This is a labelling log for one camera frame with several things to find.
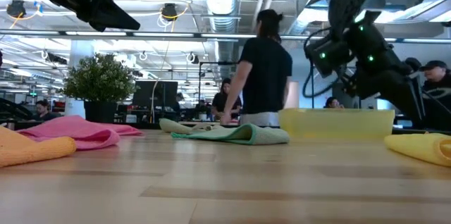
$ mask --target plastic container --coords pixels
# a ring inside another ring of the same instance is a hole
[[[280,128],[288,132],[290,142],[382,140],[391,135],[394,119],[394,110],[287,108],[279,111]]]

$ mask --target cap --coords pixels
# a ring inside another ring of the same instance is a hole
[[[434,69],[436,67],[448,69],[448,66],[443,61],[429,61],[426,65],[420,67],[420,71],[424,72],[425,70]]]

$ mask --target yellow cloth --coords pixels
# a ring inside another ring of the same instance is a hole
[[[75,140],[70,137],[35,142],[17,132],[0,127],[0,168],[61,158],[73,154],[76,149]]]
[[[401,154],[451,167],[451,136],[440,133],[389,135],[384,142],[389,149]]]

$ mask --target orange cloth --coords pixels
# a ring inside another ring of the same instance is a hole
[[[0,168],[33,161],[61,158],[77,149],[71,137],[34,142],[12,130],[0,127]]]

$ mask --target table surface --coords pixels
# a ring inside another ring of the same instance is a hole
[[[0,169],[2,223],[450,223],[451,169],[382,142],[172,140]]]

